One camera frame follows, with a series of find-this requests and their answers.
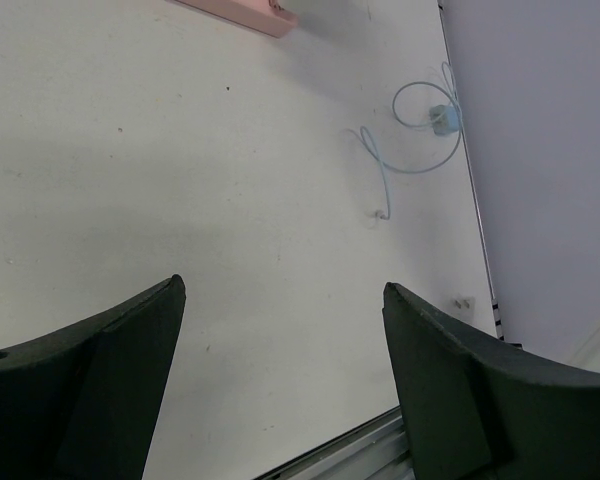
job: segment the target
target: light blue cable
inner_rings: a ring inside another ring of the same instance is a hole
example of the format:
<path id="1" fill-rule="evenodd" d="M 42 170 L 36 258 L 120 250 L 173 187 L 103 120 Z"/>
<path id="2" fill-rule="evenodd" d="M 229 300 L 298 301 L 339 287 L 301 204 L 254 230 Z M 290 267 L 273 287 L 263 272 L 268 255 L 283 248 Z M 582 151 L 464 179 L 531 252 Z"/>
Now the light blue cable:
<path id="1" fill-rule="evenodd" d="M 450 80 L 449 80 L 449 78 L 447 78 L 447 74 L 445 72 L 445 67 L 447 68 L 447 70 L 450 73 Z M 458 129 L 458 138 L 456 139 L 456 143 L 453 146 L 453 149 L 451 149 L 451 153 L 449 153 L 449 155 L 447 155 L 444 160 L 438 162 L 437 164 L 433 165 L 432 167 L 423 168 L 421 170 L 407 170 L 407 169 L 394 167 L 393 165 L 389 165 L 388 163 L 386 163 L 384 161 L 384 158 L 380 154 L 380 150 L 378 149 L 378 147 L 376 145 L 375 138 L 373 137 L 373 135 L 371 134 L 369 129 L 365 126 L 360 127 L 360 141 L 362 142 L 362 145 L 364 145 L 364 147 L 367 149 L 367 152 L 369 152 L 369 154 L 371 154 L 371 156 L 373 158 L 375 158 L 376 161 L 378 162 L 378 164 L 380 165 L 380 173 L 382 174 L 382 182 L 384 183 L 384 193 L 387 198 L 387 212 L 384 213 L 382 210 L 378 210 L 375 213 L 375 216 L 377 218 L 380 218 L 381 220 L 389 220 L 391 218 L 391 192 L 389 189 L 389 183 L 387 181 L 386 170 L 389 170 L 390 172 L 394 172 L 394 173 L 403 173 L 406 175 L 419 175 L 421 173 L 431 172 L 433 170 L 440 168 L 445 163 L 447 163 L 449 160 L 451 160 L 451 158 L 455 155 L 456 151 L 458 150 L 458 147 L 460 146 L 460 140 L 462 139 L 462 113 L 460 110 L 460 105 L 458 105 L 458 101 L 456 99 L 455 78 L 453 77 L 453 72 L 451 71 L 451 67 L 447 62 L 442 62 L 442 76 L 444 77 L 444 83 L 446 84 L 449 91 L 445 90 L 444 88 L 442 88 L 432 82 L 418 81 L 418 82 L 407 83 L 406 85 L 403 85 L 402 87 L 400 87 L 398 89 L 398 91 L 396 92 L 396 94 L 393 96 L 393 102 L 391 104 L 391 109 L 393 110 L 393 115 L 396 117 L 396 120 L 407 128 L 421 129 L 421 128 L 425 128 L 425 127 L 431 127 L 433 125 L 433 123 L 436 120 L 438 120 L 437 118 L 431 120 L 428 123 L 423 123 L 423 124 L 408 123 L 408 122 L 404 121 L 400 117 L 400 115 L 398 115 L 398 112 L 396 111 L 396 102 L 402 92 L 404 92 L 407 88 L 414 87 L 416 85 L 424 85 L 427 87 L 432 87 L 432 88 L 435 88 L 436 90 L 438 90 L 439 92 L 442 92 L 442 94 L 444 94 L 449 99 L 449 105 L 453 106 L 453 108 L 456 110 L 456 113 L 458 115 L 458 120 L 460 121 L 460 128 Z"/>

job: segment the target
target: white table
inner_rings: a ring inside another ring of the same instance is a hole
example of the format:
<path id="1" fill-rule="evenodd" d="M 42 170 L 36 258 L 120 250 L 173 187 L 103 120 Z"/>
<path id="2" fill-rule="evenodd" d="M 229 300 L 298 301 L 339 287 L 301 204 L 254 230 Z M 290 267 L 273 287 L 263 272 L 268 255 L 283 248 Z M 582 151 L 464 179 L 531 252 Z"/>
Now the white table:
<path id="1" fill-rule="evenodd" d="M 395 406 L 387 281 L 495 330 L 464 154 L 392 175 L 377 223 L 347 131 L 395 163 L 448 151 L 388 109 L 446 59 L 437 4 L 289 6 L 276 41 L 162 0 L 0 0 L 0 347 L 182 274 L 146 479 L 249 479 Z"/>

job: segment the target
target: pink tray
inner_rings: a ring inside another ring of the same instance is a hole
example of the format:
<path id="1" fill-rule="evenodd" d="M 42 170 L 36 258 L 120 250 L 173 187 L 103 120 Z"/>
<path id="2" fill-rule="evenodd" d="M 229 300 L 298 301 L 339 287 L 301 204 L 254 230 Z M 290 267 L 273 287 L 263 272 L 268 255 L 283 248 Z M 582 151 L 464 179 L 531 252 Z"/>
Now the pink tray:
<path id="1" fill-rule="evenodd" d="M 277 0 L 179 1 L 276 38 L 286 35 L 298 24 L 298 17 L 281 8 Z"/>

